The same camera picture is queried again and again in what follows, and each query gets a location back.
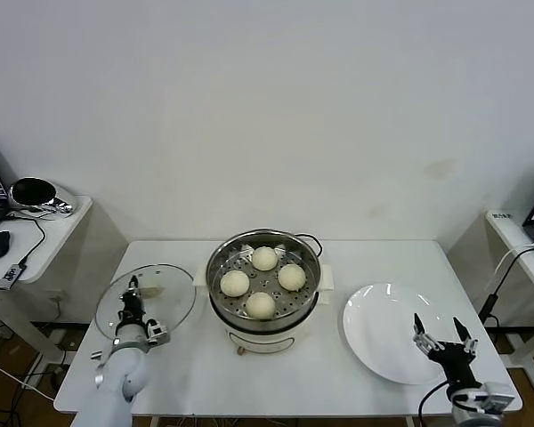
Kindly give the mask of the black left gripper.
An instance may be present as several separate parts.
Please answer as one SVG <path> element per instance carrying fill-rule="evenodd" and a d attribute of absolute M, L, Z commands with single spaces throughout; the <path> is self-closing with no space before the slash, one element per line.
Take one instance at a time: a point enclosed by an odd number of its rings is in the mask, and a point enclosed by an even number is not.
<path fill-rule="evenodd" d="M 123 303 L 123 308 L 118 312 L 119 327 L 128 325 L 145 327 L 143 321 L 145 311 L 140 296 L 139 280 L 136 275 L 132 275 L 126 290 L 120 297 L 121 302 Z"/>

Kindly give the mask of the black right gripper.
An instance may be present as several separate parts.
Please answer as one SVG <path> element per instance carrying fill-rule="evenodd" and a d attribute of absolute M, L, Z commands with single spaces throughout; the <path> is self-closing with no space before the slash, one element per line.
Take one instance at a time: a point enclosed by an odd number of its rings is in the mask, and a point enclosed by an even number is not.
<path fill-rule="evenodd" d="M 461 343 L 440 344 L 425 331 L 421 318 L 415 313 L 413 342 L 424 354 L 429 354 L 432 362 L 441 366 L 449 387 L 480 387 L 481 384 L 471 369 L 476 358 L 478 340 L 469 334 L 466 326 L 457 317 L 453 318 L 453 322 Z"/>

